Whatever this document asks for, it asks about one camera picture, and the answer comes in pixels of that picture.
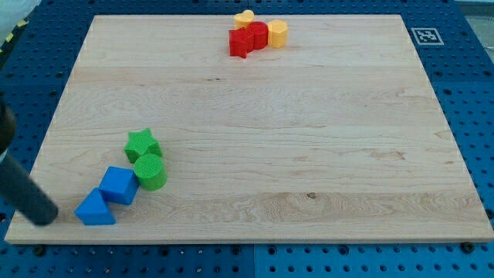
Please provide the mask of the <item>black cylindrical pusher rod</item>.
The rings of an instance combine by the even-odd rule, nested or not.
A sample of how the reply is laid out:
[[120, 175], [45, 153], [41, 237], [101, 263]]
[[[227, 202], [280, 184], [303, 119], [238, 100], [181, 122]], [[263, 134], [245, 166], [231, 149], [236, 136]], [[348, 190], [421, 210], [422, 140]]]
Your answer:
[[58, 215], [56, 204], [8, 152], [1, 154], [1, 196], [34, 225], [49, 225]]

